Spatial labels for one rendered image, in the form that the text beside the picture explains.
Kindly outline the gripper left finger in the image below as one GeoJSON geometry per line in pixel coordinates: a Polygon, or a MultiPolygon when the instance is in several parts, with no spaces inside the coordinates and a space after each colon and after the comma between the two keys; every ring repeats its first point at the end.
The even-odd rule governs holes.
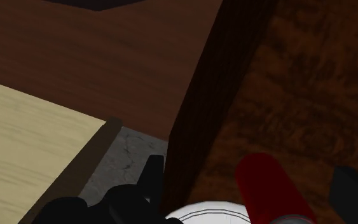
{"type": "Polygon", "coordinates": [[[159,213],[163,172],[164,156],[151,155],[136,184],[110,188],[93,206],[79,197],[54,199],[31,224],[184,224],[159,213]]]}

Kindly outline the white round plate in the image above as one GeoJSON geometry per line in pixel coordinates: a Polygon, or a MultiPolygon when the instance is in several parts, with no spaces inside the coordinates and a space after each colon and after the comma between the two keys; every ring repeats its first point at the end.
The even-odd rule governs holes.
{"type": "Polygon", "coordinates": [[[189,204],[166,216],[183,224],[251,224],[244,205],[227,201],[204,201],[189,204]]]}

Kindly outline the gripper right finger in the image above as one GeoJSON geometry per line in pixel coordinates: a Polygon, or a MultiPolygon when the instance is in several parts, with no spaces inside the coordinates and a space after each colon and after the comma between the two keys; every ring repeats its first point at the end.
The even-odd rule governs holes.
{"type": "Polygon", "coordinates": [[[358,172],[354,168],[334,168],[329,204],[346,224],[358,224],[358,172]]]}

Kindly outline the light wooden table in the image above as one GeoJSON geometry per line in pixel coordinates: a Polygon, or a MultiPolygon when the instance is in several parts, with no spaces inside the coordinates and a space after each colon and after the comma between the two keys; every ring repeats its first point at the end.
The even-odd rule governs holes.
{"type": "Polygon", "coordinates": [[[0,224],[77,196],[122,128],[0,85],[0,224]]]}

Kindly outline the red cylinder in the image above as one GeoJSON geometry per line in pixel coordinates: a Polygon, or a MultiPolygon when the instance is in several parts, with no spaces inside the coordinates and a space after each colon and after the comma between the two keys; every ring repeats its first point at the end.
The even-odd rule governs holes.
{"type": "Polygon", "coordinates": [[[235,180],[252,224],[317,224],[310,206],[271,155],[246,155],[235,168],[235,180]]]}

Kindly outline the reddish-brown wooden cabinet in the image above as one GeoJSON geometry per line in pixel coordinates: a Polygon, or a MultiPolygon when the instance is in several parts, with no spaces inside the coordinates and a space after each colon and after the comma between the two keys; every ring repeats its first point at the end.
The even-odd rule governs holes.
{"type": "Polygon", "coordinates": [[[0,84],[182,140],[174,119],[225,1],[277,0],[143,0],[100,12],[0,0],[0,84]]]}

